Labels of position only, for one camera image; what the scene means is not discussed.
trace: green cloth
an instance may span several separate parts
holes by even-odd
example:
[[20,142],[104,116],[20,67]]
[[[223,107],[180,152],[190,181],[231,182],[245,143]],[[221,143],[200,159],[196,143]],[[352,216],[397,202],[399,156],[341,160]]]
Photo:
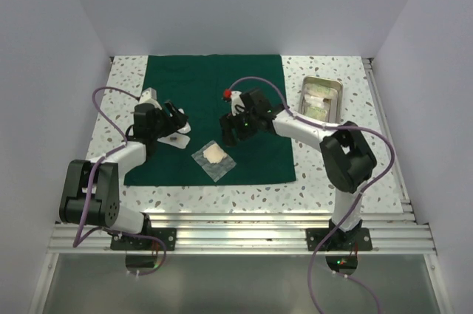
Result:
[[[259,76],[272,81],[285,94],[284,73],[279,55],[171,55],[150,56],[143,89],[156,89],[157,99],[171,100],[189,116],[191,141],[182,150],[159,143],[152,158],[131,170],[125,185],[203,186],[259,185],[296,180],[289,138],[259,132],[236,147],[222,142],[219,118],[231,106],[222,100],[223,91],[238,78]],[[258,81],[244,81],[235,89],[260,87],[273,104],[276,93]],[[236,166],[214,182],[192,158],[206,143],[215,140]]]

